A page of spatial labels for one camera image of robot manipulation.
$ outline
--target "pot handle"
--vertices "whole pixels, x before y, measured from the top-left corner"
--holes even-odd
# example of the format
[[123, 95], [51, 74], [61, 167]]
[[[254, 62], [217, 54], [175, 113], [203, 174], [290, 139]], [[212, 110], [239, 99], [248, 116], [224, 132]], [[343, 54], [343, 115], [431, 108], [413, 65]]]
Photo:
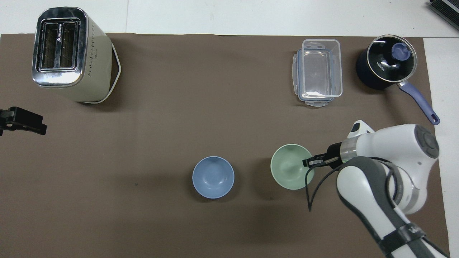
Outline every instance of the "pot handle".
[[418, 106], [421, 108], [422, 112], [424, 112], [425, 116], [429, 121], [437, 125], [440, 123], [440, 118], [435, 114], [435, 111], [433, 111], [432, 107], [430, 104], [425, 100], [424, 96], [419, 92], [419, 90], [409, 83], [408, 81], [403, 81], [397, 83], [397, 86], [405, 93], [410, 95], [414, 101], [418, 104]]

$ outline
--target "white robotic arm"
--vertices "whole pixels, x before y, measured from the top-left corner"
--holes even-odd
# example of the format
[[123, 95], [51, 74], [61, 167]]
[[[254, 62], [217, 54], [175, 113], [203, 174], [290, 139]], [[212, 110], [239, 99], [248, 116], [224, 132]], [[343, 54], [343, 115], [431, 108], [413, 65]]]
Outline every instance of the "white robotic arm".
[[438, 258], [447, 255], [405, 217], [424, 205], [438, 153], [435, 137], [420, 125], [374, 132], [359, 120], [346, 140], [303, 163], [339, 167], [340, 199], [360, 218], [386, 257]]

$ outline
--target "brown paper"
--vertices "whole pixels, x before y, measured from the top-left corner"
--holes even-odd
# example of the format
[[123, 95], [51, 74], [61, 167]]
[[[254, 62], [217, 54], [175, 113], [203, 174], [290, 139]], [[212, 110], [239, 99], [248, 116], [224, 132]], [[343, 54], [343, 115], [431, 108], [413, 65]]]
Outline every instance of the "brown paper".
[[[336, 192], [336, 175], [312, 212], [304, 189], [272, 178], [288, 143], [313, 155], [344, 140], [354, 121], [373, 129], [419, 123], [405, 93], [364, 86], [355, 62], [373, 38], [341, 43], [343, 95], [310, 108], [298, 100], [292, 57], [322, 37], [109, 34], [122, 64], [112, 95], [80, 104], [31, 79], [34, 36], [0, 39], [0, 108], [43, 115], [44, 136], [0, 138], [2, 257], [383, 257]], [[430, 101], [423, 41], [410, 82]], [[208, 200], [193, 188], [198, 161], [217, 155], [235, 170], [230, 193]], [[311, 186], [329, 171], [316, 170]], [[409, 218], [448, 251], [438, 164], [424, 207]]]

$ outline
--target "black clamp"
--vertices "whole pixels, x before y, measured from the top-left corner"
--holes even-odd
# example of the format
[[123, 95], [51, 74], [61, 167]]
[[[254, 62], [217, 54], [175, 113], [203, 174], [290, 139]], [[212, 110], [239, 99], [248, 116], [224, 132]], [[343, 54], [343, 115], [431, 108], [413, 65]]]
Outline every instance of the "black clamp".
[[388, 255], [409, 242], [425, 236], [424, 231], [414, 223], [405, 224], [387, 234], [378, 242], [384, 255]]
[[46, 124], [42, 122], [42, 116], [20, 107], [10, 107], [8, 110], [0, 109], [0, 136], [2, 136], [3, 130], [23, 130], [45, 135]]

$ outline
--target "lid knob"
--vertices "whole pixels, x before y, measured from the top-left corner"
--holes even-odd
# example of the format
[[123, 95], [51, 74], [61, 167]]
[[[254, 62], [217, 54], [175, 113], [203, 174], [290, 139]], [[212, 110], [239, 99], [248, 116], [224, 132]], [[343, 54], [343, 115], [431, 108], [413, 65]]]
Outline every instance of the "lid knob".
[[392, 46], [392, 57], [399, 61], [405, 61], [411, 56], [411, 51], [405, 43], [395, 43]]

